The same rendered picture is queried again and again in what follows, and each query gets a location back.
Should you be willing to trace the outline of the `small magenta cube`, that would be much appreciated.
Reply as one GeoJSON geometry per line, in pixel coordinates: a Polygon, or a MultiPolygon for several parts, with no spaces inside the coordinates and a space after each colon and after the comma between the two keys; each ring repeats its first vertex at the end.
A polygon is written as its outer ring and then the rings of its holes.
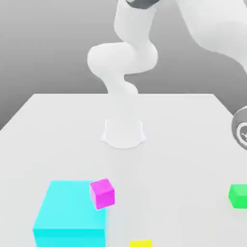
{"type": "Polygon", "coordinates": [[[96,208],[100,210],[115,204],[115,189],[108,178],[90,182],[90,197],[96,208]]]}

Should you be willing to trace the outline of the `small green cube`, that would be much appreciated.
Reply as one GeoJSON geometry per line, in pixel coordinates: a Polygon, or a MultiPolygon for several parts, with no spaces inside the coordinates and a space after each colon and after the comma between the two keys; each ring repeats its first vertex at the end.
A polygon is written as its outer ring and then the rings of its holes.
{"type": "Polygon", "coordinates": [[[247,209],[247,184],[231,184],[228,198],[234,208],[247,209]]]}

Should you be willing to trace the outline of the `large cyan box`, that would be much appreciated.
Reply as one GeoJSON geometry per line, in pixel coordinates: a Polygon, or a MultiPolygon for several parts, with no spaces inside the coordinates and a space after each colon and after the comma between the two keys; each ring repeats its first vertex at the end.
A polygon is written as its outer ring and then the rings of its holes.
{"type": "Polygon", "coordinates": [[[90,181],[52,181],[33,226],[37,247],[106,247],[107,209],[96,210],[90,181]]]}

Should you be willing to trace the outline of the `small yellow cube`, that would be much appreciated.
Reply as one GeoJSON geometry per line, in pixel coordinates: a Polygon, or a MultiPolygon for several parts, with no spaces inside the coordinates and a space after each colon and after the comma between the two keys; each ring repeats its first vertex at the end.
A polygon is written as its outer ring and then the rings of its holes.
{"type": "Polygon", "coordinates": [[[129,247],[152,247],[152,241],[151,240],[130,241],[129,247]]]}

